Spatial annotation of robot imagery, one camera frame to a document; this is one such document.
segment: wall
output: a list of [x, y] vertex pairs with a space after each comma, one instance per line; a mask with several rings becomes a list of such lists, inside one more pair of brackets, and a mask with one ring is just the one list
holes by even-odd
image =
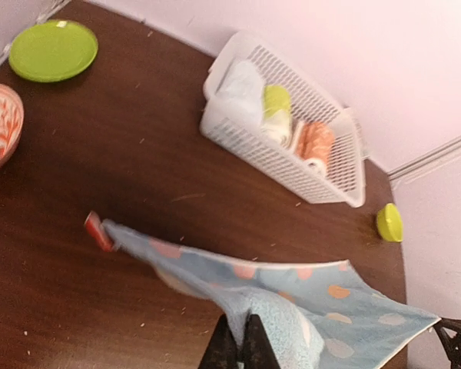
[[[405, 224], [408, 302], [461, 319], [461, 159], [396, 187]], [[415, 369], [449, 369], [436, 333], [409, 345]]]
[[461, 135], [461, 2], [96, 0], [212, 55], [262, 34], [353, 106], [387, 171]]
[[23, 29], [35, 23], [55, 0], [0, 0], [0, 54]]

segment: white container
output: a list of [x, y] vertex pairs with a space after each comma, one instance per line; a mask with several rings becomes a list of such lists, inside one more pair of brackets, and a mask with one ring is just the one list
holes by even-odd
[[[289, 94], [292, 115], [304, 121], [322, 121], [335, 134], [328, 175], [313, 168], [259, 131], [215, 94], [234, 59], [249, 59], [268, 85], [282, 85]], [[360, 140], [353, 119], [321, 87], [279, 56], [259, 38], [238, 32], [215, 59], [204, 83], [207, 107], [201, 133], [311, 204], [347, 202], [357, 208], [365, 202], [365, 174]]]

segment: red and white bowl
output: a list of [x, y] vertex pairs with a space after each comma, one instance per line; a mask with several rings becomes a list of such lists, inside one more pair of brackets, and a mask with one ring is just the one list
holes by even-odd
[[23, 121], [21, 98], [8, 86], [0, 85], [0, 167], [17, 148]]

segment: polka dot cloth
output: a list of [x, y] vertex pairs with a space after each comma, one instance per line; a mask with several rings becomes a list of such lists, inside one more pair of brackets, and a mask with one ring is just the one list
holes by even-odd
[[218, 304], [238, 344], [247, 314], [259, 314], [281, 369], [378, 369], [439, 320], [373, 290], [348, 261], [242, 261], [102, 224], [116, 245], [153, 264], [169, 286]]

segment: perforated basket wall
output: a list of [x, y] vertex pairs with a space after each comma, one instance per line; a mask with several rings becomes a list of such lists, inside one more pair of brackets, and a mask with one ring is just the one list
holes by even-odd
[[[269, 85], [282, 85], [290, 94], [292, 115], [304, 121], [322, 121], [334, 131], [328, 175], [322, 178], [292, 151], [267, 137], [249, 131], [235, 111], [215, 92], [235, 58], [247, 58]], [[207, 107], [201, 131], [212, 141], [269, 175], [310, 203], [346, 201], [354, 207], [365, 201], [365, 181], [360, 143], [353, 119], [322, 88], [306, 80], [295, 68], [249, 34], [233, 36], [217, 57], [204, 86]]]

